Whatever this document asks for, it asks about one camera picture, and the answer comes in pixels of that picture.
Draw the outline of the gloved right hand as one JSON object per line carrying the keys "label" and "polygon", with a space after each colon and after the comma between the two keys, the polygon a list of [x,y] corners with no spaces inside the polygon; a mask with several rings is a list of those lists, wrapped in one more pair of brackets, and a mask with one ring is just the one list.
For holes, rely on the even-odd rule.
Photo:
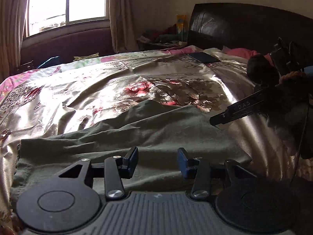
{"label": "gloved right hand", "polygon": [[288,154],[298,153],[304,160],[312,158],[312,94],[305,104],[268,116],[267,124],[286,145]]}

